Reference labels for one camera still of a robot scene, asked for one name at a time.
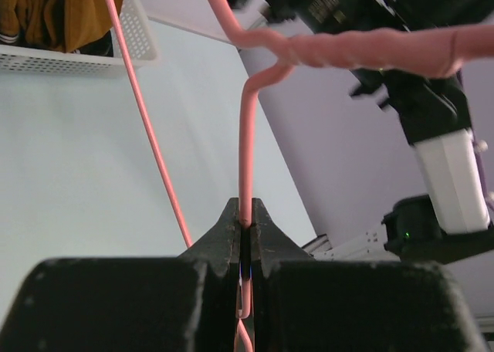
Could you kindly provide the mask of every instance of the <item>white plastic basket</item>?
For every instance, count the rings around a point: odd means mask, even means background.
[[[120,21],[134,67],[137,69],[159,61],[157,44],[139,0],[123,0]],[[126,73],[125,65],[113,30],[112,38],[114,57],[0,45],[0,71],[64,76],[121,76]]]

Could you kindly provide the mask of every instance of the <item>purple cable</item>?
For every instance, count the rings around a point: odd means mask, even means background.
[[[463,87],[463,75],[461,70],[459,70],[456,73],[456,77],[458,78],[460,85]],[[494,212],[494,202],[489,196],[489,189],[487,188],[486,170],[484,169],[484,162],[482,160],[482,155],[481,155],[482,152],[478,149],[479,144],[477,142],[477,136],[475,135],[475,131],[473,130],[473,127],[472,127],[472,136],[473,136],[473,148],[475,152],[475,162],[477,163],[477,170],[479,171],[482,194],[484,195],[484,199],[486,200],[487,207],[489,207],[489,209],[492,212]]]

